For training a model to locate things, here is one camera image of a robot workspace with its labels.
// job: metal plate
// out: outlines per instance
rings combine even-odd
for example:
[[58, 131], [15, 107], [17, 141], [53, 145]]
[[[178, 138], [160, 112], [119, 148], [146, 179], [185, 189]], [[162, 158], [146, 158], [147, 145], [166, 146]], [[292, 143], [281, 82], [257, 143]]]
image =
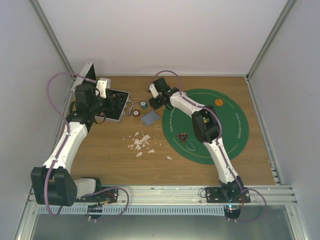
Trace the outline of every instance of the metal plate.
[[[246, 191], [241, 194], [243, 197], [244, 203], [251, 203], [249, 192]], [[225, 196], [221, 191], [221, 187], [206, 187], [205, 188], [205, 197], [207, 203], [221, 203], [221, 204], [230, 204], [230, 203], [237, 203], [241, 204], [242, 199], [240, 197], [235, 197], [232, 201], [226, 201]]]

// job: green mat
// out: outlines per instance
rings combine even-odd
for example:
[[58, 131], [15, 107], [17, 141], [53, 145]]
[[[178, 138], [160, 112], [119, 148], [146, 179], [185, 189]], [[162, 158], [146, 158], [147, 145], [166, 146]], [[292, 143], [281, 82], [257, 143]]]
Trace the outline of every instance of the green mat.
[[[189, 98], [200, 104], [214, 106], [221, 122], [222, 139], [229, 159], [238, 156], [249, 138], [248, 121], [238, 104], [228, 96], [210, 89], [191, 89], [186, 93]], [[214, 164], [207, 148], [196, 139], [191, 118], [181, 110], [165, 109], [162, 129], [169, 144], [180, 155], [197, 163]]]

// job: small round object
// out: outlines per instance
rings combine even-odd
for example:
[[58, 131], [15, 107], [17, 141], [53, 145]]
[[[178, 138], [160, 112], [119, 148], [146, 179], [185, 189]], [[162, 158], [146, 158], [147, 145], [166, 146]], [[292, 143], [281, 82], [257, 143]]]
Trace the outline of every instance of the small round object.
[[142, 109], [147, 109], [148, 108], [148, 103], [146, 101], [142, 101], [142, 102], [140, 102], [140, 107]]
[[139, 117], [140, 116], [140, 111], [138, 109], [136, 109], [136, 110], [133, 111], [132, 115], [134, 117]]

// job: metal handle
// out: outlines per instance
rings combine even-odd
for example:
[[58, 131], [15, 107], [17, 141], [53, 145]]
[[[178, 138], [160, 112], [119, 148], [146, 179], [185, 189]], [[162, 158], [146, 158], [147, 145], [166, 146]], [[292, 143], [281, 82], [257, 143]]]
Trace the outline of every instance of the metal handle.
[[131, 115], [131, 112], [132, 112], [132, 109], [134, 108], [134, 102], [133, 101], [131, 101], [130, 99], [128, 99], [127, 100], [127, 103], [131, 103], [132, 104], [132, 106], [131, 106], [131, 108], [130, 108], [130, 110], [129, 110], [129, 114], [126, 114], [124, 111], [123, 111], [123, 115], [126, 115], [126, 116], [130, 116]]

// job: orange sticker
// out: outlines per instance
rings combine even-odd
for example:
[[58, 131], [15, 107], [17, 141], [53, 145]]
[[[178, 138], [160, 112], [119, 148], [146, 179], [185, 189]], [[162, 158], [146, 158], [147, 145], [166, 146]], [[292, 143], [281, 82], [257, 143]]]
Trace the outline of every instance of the orange sticker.
[[224, 104], [224, 101], [222, 101], [221, 99], [217, 99], [214, 101], [215, 105], [221, 107]]

